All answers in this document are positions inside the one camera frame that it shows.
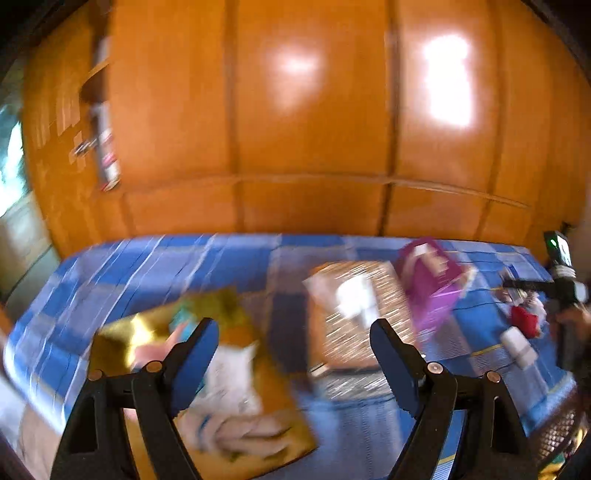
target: blue checkered bedspread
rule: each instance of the blue checkered bedspread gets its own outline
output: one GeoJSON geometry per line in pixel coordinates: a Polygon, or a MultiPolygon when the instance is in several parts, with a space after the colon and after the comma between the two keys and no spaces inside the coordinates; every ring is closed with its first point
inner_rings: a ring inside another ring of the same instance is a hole
{"type": "MultiPolygon", "coordinates": [[[[403,238],[301,235],[200,235],[137,238],[99,245],[66,259],[17,322],[5,349],[6,370],[58,431],[85,380],[94,332],[105,323],[173,301],[186,291],[234,285],[276,360],[298,377],[306,370],[306,292],[310,270],[338,260],[394,260],[403,238]]],[[[548,273],[521,247],[442,241],[478,276],[449,321],[424,345],[428,361],[456,374],[496,370],[504,378],[526,432],[539,426],[573,388],[556,367],[547,328],[532,341],[537,364],[523,371],[499,345],[506,306],[489,289],[512,266],[522,278],[548,273]]],[[[320,443],[308,457],[269,474],[277,478],[382,478],[392,468],[414,421],[392,397],[343,404],[300,394],[320,443]]],[[[463,413],[454,415],[435,478],[447,478],[463,413]]]]}

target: window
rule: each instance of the window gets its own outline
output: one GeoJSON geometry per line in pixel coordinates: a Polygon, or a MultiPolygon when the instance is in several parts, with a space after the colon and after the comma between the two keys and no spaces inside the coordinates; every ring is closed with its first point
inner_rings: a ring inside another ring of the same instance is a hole
{"type": "Polygon", "coordinates": [[[0,109],[0,216],[30,188],[22,152],[21,123],[6,107],[0,109]]]}

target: purple bag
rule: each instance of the purple bag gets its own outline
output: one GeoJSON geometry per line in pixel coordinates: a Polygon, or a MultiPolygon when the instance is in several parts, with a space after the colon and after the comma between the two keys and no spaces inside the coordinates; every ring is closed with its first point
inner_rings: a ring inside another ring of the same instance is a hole
{"type": "Polygon", "coordinates": [[[433,333],[462,295],[465,271],[430,237],[412,241],[394,264],[417,332],[433,333]]]}

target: red object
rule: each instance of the red object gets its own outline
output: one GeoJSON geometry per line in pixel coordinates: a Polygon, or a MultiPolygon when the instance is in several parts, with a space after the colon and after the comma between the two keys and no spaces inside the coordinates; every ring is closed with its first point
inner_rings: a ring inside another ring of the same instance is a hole
{"type": "Polygon", "coordinates": [[[527,339],[536,338],[539,334],[538,316],[523,307],[511,307],[511,325],[521,330],[527,339]]]}

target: orange wooden panel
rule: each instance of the orange wooden panel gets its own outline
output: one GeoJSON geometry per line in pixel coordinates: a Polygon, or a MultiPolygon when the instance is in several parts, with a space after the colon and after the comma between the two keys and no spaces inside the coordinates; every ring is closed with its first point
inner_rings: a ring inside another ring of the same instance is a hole
{"type": "Polygon", "coordinates": [[[552,134],[549,57],[553,53],[547,51],[546,41],[549,37],[558,39],[522,2],[500,1],[495,5],[501,27],[504,111],[494,193],[533,205],[552,134]]]}
{"type": "Polygon", "coordinates": [[[582,221],[581,215],[587,200],[591,183],[591,87],[584,73],[577,68],[579,85],[579,141],[576,149],[573,175],[569,188],[566,189],[569,199],[566,202],[564,220],[573,225],[582,221]]]}
{"type": "Polygon", "coordinates": [[[25,72],[23,133],[31,183],[62,257],[101,241],[89,199],[97,186],[93,154],[70,155],[88,132],[78,91],[90,70],[87,5],[33,51],[25,72]]]}
{"type": "Polygon", "coordinates": [[[377,235],[384,188],[344,179],[246,181],[245,229],[377,235]]]}
{"type": "Polygon", "coordinates": [[[570,191],[580,187],[575,179],[581,134],[579,67],[555,35],[547,36],[547,45],[553,79],[550,153],[540,181],[536,211],[566,220],[570,191]]]}
{"type": "Polygon", "coordinates": [[[189,180],[125,199],[136,235],[236,231],[230,181],[189,180]]]}
{"type": "Polygon", "coordinates": [[[478,240],[523,245],[530,229],[530,209],[490,201],[478,240]]]}
{"type": "Polygon", "coordinates": [[[495,156],[498,72],[486,0],[401,0],[396,173],[485,191],[495,156]]]}
{"type": "Polygon", "coordinates": [[[385,235],[471,240],[486,200],[463,193],[434,192],[396,185],[385,235]]]}
{"type": "Polygon", "coordinates": [[[387,172],[386,21],[377,0],[238,2],[242,171],[387,172]]]}
{"type": "Polygon", "coordinates": [[[117,0],[108,96],[122,182],[229,172],[217,0],[117,0]]]}
{"type": "Polygon", "coordinates": [[[12,332],[12,325],[4,309],[0,307],[0,349],[3,349],[6,345],[6,337],[12,332]]]}
{"type": "Polygon", "coordinates": [[[101,241],[112,242],[132,236],[126,218],[125,194],[119,189],[97,192],[93,196],[92,208],[100,230],[101,241]]]}

